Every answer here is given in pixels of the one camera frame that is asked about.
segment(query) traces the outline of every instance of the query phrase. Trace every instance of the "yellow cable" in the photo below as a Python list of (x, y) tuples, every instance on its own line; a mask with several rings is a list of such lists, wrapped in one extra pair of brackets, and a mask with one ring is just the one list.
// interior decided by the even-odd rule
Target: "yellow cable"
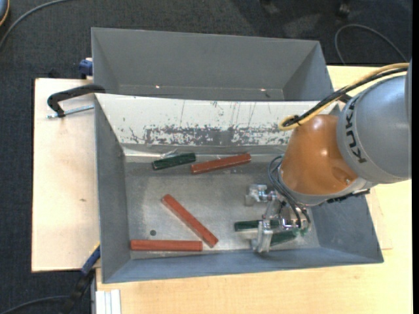
[[(345, 88), (349, 88), (353, 85), (358, 84), (359, 82), (362, 82), (363, 80), (366, 80), (372, 76), (375, 76), (381, 72), (385, 72), (385, 71), (389, 71), (389, 70), (393, 70), (393, 69), (401, 69), (401, 68), (405, 68), (405, 67), (409, 67), (409, 63), (396, 63), (396, 64), (390, 64), (390, 65), (386, 65), (383, 67), (380, 67), (377, 70), (371, 71), (370, 73), (367, 73), (366, 75), (362, 76), (361, 78), (357, 79), (356, 81), (354, 81), (353, 83), (347, 85), (344, 87)], [(312, 112), (311, 114), (309, 114), (307, 117), (301, 119), (298, 121), (298, 123), (294, 123), (294, 124), (290, 124), (289, 126), (284, 126), (284, 124), (288, 121), (291, 120), (292, 118), (295, 117), (295, 115), (290, 115), (287, 116), (286, 118), (284, 118), (279, 124), (278, 124), (278, 128), (282, 131), (288, 131), (288, 130), (292, 130), (304, 123), (306, 123), (307, 121), (311, 120), (313, 118), (313, 116), (317, 115), (318, 113), (322, 112), (326, 107), (330, 106), (330, 104), (332, 102), (337, 101), (339, 98), (330, 100), (330, 102), (324, 104), (323, 106), (321, 106), (320, 108), (316, 109), (314, 112)]]

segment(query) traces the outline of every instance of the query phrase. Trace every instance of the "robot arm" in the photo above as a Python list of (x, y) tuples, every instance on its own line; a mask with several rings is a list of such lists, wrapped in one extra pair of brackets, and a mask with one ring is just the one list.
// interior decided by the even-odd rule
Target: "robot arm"
[(315, 205), (411, 178), (411, 65), (406, 76), (353, 97), (338, 117), (316, 115), (297, 125), (278, 170), (290, 195)]
[(319, 114), (349, 90), (407, 67), (383, 67), (280, 123), (280, 129), (294, 130), (284, 155), (268, 167), (275, 191), (267, 196), (253, 240), (257, 252), (309, 230), (310, 207), (411, 178), (412, 63), (406, 76), (377, 82), (351, 98), (338, 116)]

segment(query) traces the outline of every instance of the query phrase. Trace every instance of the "cable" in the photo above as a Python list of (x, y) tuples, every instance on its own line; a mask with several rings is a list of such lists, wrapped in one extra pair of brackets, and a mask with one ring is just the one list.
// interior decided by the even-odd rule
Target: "cable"
[(270, 161), (270, 163), (268, 164), (268, 178), (270, 180), (270, 182), (272, 183), (272, 185), (274, 186), (274, 188), (283, 196), (285, 196), (285, 198), (287, 199), (287, 202), (289, 204), (289, 206), (292, 208), (295, 216), (297, 217), (297, 224), (298, 227), (301, 228), (302, 224), (301, 224), (301, 216), (300, 213), (297, 211), (297, 202), (295, 201), (295, 199), (287, 192), (287, 190), (283, 187), (282, 183), (273, 176), (273, 172), (275, 172), (280, 166), (281, 166), (281, 162), (278, 162), (278, 164), (272, 169), (272, 165), (274, 165), (274, 162), (279, 160), (280, 158), (282, 158), (283, 156), (277, 156), (275, 157), (273, 160)]
[(310, 110), (306, 111), (304, 114), (300, 116), (294, 115), (294, 116), (285, 117), (278, 124), (278, 127), (282, 131), (292, 130), (300, 126), (301, 124), (311, 120), (315, 115), (319, 114), (326, 107), (330, 106), (332, 102), (339, 100), (339, 98), (342, 97), (344, 94), (364, 84), (367, 84), (368, 82), (374, 81), (376, 79), (381, 79), (383, 77), (392, 75), (394, 73), (400, 73), (400, 72), (406, 71), (408, 67), (409, 67), (408, 63), (397, 63), (397, 64), (386, 65), (370, 73), (367, 73), (363, 77), (357, 79), (355, 82), (327, 96), (325, 99), (320, 101), (316, 106), (312, 107)]
[(340, 61), (342, 62), (343, 65), (346, 65), (345, 61), (342, 58), (342, 54), (340, 53), (339, 47), (338, 47), (338, 36), (340, 34), (340, 32), (343, 29), (349, 28), (349, 27), (354, 27), (354, 28), (361, 28), (367, 31), (370, 31), (371, 33), (374, 33), (375, 35), (381, 37), (382, 39), (384, 39), (399, 55), (400, 57), (402, 57), (402, 59), (404, 61), (409, 61), (404, 55), (403, 53), (387, 38), (385, 37), (383, 34), (379, 33), (377, 30), (374, 30), (373, 28), (367, 27), (367, 26), (363, 26), (361, 24), (346, 24), (345, 26), (342, 26), (338, 29), (338, 31), (335, 34), (335, 49), (336, 52), (339, 56)]
[(5, 43), (7, 37), (9, 36), (9, 34), (12, 32), (12, 30), (21, 22), (23, 21), (25, 18), (27, 18), (29, 15), (33, 14), (34, 12), (37, 12), (40, 9), (52, 6), (52, 5), (57, 5), (58, 3), (65, 3), (68, 1), (75, 1), (75, 0), (54, 0), (54, 1), (50, 1), (49, 3), (44, 3), (42, 5), (39, 5), (33, 9), (31, 9), (30, 11), (26, 12), (25, 14), (21, 15), (21, 17), (19, 17), (19, 19), (17, 19), (6, 31), (6, 33), (4, 34), (3, 38), (0, 41), (0, 50), (3, 46), (3, 44)]
[(27, 307), (29, 305), (34, 305), (34, 304), (38, 304), (40, 302), (49, 302), (49, 301), (56, 301), (56, 300), (63, 300), (63, 299), (68, 299), (68, 296), (49, 296), (47, 298), (41, 298), (41, 299), (36, 299), (36, 300), (32, 300), (29, 302), (25, 302), (22, 305), (18, 305), (16, 307), (10, 308), (0, 314), (10, 314), (13, 313), (15, 311), (17, 311), (18, 309), (21, 309), (23, 307)]

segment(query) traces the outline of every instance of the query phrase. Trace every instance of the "black cable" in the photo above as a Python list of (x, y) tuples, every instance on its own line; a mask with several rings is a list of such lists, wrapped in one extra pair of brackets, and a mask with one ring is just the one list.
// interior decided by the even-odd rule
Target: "black cable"
[(358, 83), (356, 83), (354, 85), (342, 87), (339, 90), (337, 90), (336, 92), (333, 92), (331, 95), (325, 97), (317, 105), (315, 105), (314, 107), (312, 107), (311, 109), (306, 111), (304, 114), (302, 114), (300, 116), (295, 116), (294, 118), (288, 120), (287, 122), (284, 122), (283, 125), (286, 127), (286, 126), (289, 126), (291, 124), (298, 123), (302, 119), (311, 115), (314, 111), (316, 111), (320, 107), (324, 106), (326, 103), (329, 103), (329, 102), (332, 102), (332, 101), (337, 101), (343, 95), (347, 94), (348, 92), (350, 92), (352, 90), (355, 90), (356, 88), (358, 88), (362, 85), (365, 85), (365, 84), (367, 84), (369, 82), (372, 82), (374, 80), (381, 79), (381, 78), (384, 78), (384, 77), (388, 77), (390, 75), (400, 73), (400, 72), (404, 72), (404, 71), (407, 71), (407, 68), (399, 68), (399, 69), (392, 69), (392, 70), (389, 70), (389, 71), (384, 71), (384, 72), (381, 72), (377, 75), (373, 75), (369, 78), (363, 79), (363, 80), (359, 81)]
[(68, 299), (68, 296), (49, 296), (46, 298), (40, 298), (40, 299), (36, 299), (36, 300), (32, 300), (29, 302), (25, 302), (24, 304), (18, 305), (16, 307), (10, 308), (4, 312), (1, 312), (0, 314), (10, 314), (13, 313), (15, 311), (17, 311), (18, 309), (21, 309), (23, 307), (27, 307), (30, 305), (35, 305), (35, 304), (39, 304), (40, 302), (50, 302), (50, 301), (57, 301), (57, 300), (63, 300), (63, 299)]
[(370, 27), (367, 27), (367, 26), (363, 26), (361, 24), (346, 24), (345, 26), (340, 27), (338, 29), (338, 31), (335, 33), (335, 49), (336, 49), (336, 52), (339, 56), (339, 59), (340, 59), (340, 61), (342, 62), (343, 65), (346, 65), (346, 63), (343, 60), (342, 54), (340, 53), (340, 50), (339, 50), (339, 47), (338, 47), (338, 36), (343, 29), (346, 29), (346, 28), (349, 28), (349, 27), (360, 28), (360, 29), (370, 31), (371, 33), (374, 33), (375, 35), (381, 37), (381, 39), (384, 39), (400, 55), (400, 57), (403, 58), (404, 61), (406, 61), (406, 62), (409, 61), (405, 57), (405, 55), (403, 55), (403, 53), (398, 49), (398, 47), (396, 47), (387, 37), (385, 37), (383, 34), (379, 33), (377, 30), (374, 30), (373, 28), (370, 28)]
[(270, 182), (272, 183), (272, 185), (274, 186), (274, 188), (282, 195), (285, 196), (285, 198), (287, 199), (287, 202), (289, 204), (289, 206), (292, 208), (295, 216), (297, 217), (297, 224), (298, 227), (301, 228), (302, 227), (302, 223), (301, 223), (301, 216), (300, 213), (297, 211), (297, 202), (295, 201), (295, 199), (286, 191), (286, 189), (283, 187), (283, 185), (281, 184), (281, 182), (279, 180), (277, 180), (272, 172), (276, 171), (280, 166), (281, 166), (281, 162), (279, 162), (276, 167), (274, 169), (272, 169), (272, 165), (274, 164), (274, 162), (278, 159), (282, 158), (281, 156), (277, 156), (275, 157), (272, 161), (270, 161), (270, 163), (268, 164), (268, 178), (270, 180)]
[(19, 17), (19, 19), (17, 19), (6, 31), (6, 33), (4, 34), (3, 38), (0, 40), (0, 50), (1, 47), (3, 46), (3, 44), (5, 43), (7, 37), (9, 36), (9, 34), (12, 32), (12, 30), (21, 22), (23, 21), (25, 18), (27, 18), (29, 15), (33, 14), (34, 12), (37, 12), (38, 10), (41, 10), (43, 8), (52, 6), (52, 5), (57, 5), (58, 3), (65, 3), (68, 1), (75, 1), (75, 0), (54, 0), (54, 1), (50, 1), (49, 3), (44, 3), (42, 5), (39, 5), (31, 10), (29, 10), (28, 12), (26, 12), (25, 14), (21, 15), (21, 17)]

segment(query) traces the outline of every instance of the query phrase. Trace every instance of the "green block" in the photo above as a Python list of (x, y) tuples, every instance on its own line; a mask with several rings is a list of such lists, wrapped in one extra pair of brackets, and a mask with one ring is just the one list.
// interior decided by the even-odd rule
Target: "green block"
[(193, 163), (196, 161), (196, 156), (193, 152), (188, 154), (180, 154), (177, 156), (155, 160), (151, 165), (154, 170), (167, 169), (168, 167), (178, 166), (182, 164)]

